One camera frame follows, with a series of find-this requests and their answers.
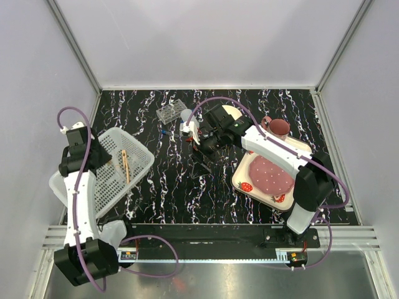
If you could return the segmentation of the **wooden test tube clamp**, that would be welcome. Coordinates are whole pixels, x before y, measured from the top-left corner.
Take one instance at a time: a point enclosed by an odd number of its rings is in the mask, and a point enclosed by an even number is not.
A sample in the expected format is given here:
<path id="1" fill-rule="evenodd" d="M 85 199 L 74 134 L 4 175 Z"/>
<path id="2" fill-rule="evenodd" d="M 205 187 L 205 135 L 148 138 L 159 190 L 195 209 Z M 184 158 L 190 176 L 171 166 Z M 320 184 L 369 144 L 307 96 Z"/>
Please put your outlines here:
<path id="1" fill-rule="evenodd" d="M 125 169 L 126 182 L 127 182 L 127 184 L 129 184 L 130 183 L 130 170 L 129 170 L 129 165 L 128 165 L 127 152 L 125 149 L 122 150 L 122 162 L 123 162 L 123 167 Z"/>

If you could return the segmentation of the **clear plastic funnel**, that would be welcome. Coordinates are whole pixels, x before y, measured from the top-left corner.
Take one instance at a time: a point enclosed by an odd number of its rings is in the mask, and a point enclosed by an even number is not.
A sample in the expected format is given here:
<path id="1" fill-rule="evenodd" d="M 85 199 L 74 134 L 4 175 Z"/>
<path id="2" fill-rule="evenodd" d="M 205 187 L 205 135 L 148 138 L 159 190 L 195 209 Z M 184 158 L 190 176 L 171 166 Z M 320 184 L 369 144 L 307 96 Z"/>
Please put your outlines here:
<path id="1" fill-rule="evenodd" d="M 135 156 L 128 157 L 128 166 L 132 176 L 135 176 L 137 173 L 141 172 L 144 168 L 144 164 L 141 159 L 138 159 Z"/>

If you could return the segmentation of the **white wash bottle red cap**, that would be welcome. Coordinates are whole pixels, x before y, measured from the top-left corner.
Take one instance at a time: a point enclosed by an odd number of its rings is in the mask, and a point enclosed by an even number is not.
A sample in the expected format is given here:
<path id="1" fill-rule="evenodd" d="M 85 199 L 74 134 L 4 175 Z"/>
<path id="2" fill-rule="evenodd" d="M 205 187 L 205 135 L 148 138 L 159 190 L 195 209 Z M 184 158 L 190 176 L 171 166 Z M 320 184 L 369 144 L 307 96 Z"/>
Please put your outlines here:
<path id="1" fill-rule="evenodd" d="M 181 113 L 180 113 L 180 117 L 181 117 L 181 120 L 183 121 L 183 122 L 187 122 L 188 121 L 188 118 L 190 117 L 190 115 L 191 115 L 191 113 L 192 113 L 192 110 L 190 110 L 190 109 L 184 109 Z M 196 126 L 199 126 L 199 122 L 197 121 L 197 119 L 196 119 L 196 117 L 195 116 L 192 116 L 191 117 L 191 121 L 193 121 L 194 123 L 195 123 L 195 125 Z"/>

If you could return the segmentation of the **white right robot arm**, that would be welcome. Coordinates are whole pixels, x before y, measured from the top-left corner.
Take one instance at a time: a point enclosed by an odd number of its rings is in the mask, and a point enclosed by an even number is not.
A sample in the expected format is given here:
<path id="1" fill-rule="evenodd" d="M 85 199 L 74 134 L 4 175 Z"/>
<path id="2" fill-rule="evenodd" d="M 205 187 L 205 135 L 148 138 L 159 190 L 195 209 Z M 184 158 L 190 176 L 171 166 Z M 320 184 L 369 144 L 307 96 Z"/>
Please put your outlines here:
<path id="1" fill-rule="evenodd" d="M 204 118 L 213 128 L 206 138 L 200 137 L 194 116 L 182 118 L 180 131 L 192 137 L 194 151 L 208 159 L 228 146 L 253 152 L 248 177 L 259 192 L 269 197 L 292 196 L 283 239 L 288 246 L 300 245 L 319 207 L 335 187 L 334 173 L 326 167 L 327 155 L 311 154 L 280 140 L 230 105 L 218 105 Z"/>

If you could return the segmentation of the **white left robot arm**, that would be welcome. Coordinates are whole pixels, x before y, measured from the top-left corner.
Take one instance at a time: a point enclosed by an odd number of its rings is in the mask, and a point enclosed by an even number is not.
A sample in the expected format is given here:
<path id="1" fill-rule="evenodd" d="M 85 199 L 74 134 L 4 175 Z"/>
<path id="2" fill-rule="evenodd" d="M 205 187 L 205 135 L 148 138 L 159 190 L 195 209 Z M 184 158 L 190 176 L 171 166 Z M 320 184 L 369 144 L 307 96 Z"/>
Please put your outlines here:
<path id="1" fill-rule="evenodd" d="M 97 170 L 112 157 L 95 133 L 81 121 L 63 128 L 68 145 L 62 152 L 59 172 L 67 191 L 67 232 L 54 262 L 73 285 L 95 283 L 119 270 L 118 246 L 129 246 L 133 229 L 122 219 L 108 221 L 98 228 L 95 211 Z"/>

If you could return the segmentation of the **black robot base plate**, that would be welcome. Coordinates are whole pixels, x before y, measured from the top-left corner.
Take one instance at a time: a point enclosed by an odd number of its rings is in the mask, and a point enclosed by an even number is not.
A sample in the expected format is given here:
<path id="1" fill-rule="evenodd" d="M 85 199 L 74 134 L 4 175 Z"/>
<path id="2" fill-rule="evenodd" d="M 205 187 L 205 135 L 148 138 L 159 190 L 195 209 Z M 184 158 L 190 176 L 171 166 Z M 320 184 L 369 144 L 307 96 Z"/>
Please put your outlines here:
<path id="1" fill-rule="evenodd" d="M 318 249 L 316 229 L 295 235 L 284 225 L 272 224 L 133 224 L 126 223 L 127 235 L 157 235 L 171 243 L 215 244 L 235 242 L 265 248 Z"/>

